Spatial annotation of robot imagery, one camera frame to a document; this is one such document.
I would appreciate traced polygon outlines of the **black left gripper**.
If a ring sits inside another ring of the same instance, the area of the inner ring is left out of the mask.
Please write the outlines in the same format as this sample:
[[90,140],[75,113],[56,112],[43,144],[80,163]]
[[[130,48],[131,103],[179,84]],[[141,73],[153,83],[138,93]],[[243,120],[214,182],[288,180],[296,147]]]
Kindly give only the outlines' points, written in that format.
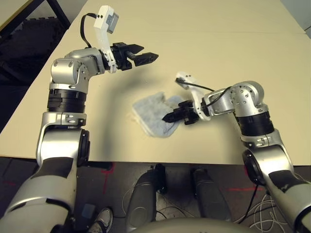
[[137,44],[127,45],[119,42],[113,43],[110,48],[114,55],[117,69],[122,71],[132,69],[132,63],[128,59],[133,60],[135,66],[143,66],[154,62],[158,58],[158,54],[152,52],[135,56],[134,52],[140,52],[144,49],[144,47]]

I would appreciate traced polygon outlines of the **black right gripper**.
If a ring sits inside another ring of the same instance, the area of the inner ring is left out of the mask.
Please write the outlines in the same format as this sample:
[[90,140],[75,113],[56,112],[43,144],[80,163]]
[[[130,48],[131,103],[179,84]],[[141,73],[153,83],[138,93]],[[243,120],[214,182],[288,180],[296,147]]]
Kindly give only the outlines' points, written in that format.
[[199,120],[199,116],[193,108],[193,101],[186,100],[178,104],[179,108],[173,109],[173,112],[166,114],[162,120],[167,123],[174,123],[184,120],[185,125],[191,125]]

